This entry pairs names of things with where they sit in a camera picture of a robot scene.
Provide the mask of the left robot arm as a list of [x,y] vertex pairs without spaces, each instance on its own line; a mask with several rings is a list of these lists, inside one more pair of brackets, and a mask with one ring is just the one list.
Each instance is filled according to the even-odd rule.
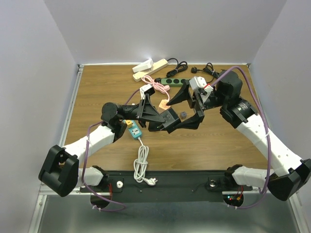
[[164,117],[151,104],[150,95],[135,105],[108,102],[102,107],[95,130],[88,129],[86,136],[63,147],[55,145],[48,151],[38,178],[59,196],[67,196],[76,187],[93,186],[97,191],[108,187],[108,179],[101,168],[86,168],[87,159],[99,149],[119,140],[127,129],[125,120],[138,120],[163,124]]

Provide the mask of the black charger block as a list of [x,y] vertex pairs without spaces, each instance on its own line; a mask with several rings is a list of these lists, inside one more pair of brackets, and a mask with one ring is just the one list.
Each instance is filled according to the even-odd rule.
[[160,114],[165,122],[161,125],[161,130],[171,131],[175,126],[177,126],[181,119],[179,118],[177,112],[173,108],[169,108]]

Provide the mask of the small grey plug adapter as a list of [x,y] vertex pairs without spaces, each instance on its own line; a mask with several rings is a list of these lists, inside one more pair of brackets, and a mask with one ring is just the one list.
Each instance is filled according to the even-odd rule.
[[181,119],[186,119],[187,118],[187,113],[185,111],[180,113],[180,118]]

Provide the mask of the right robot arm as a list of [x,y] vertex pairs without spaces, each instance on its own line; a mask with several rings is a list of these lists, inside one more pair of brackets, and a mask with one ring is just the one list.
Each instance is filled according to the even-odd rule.
[[259,103],[253,106],[243,99],[241,89],[242,80],[231,68],[222,71],[214,83],[207,83],[204,78],[197,76],[185,81],[168,105],[187,101],[195,114],[187,120],[174,123],[167,131],[197,129],[203,121],[204,111],[218,107],[223,119],[248,138],[267,159],[266,169],[242,165],[229,167],[224,176],[225,187],[254,186],[286,201],[308,182],[311,161],[303,160],[292,152],[270,130]]

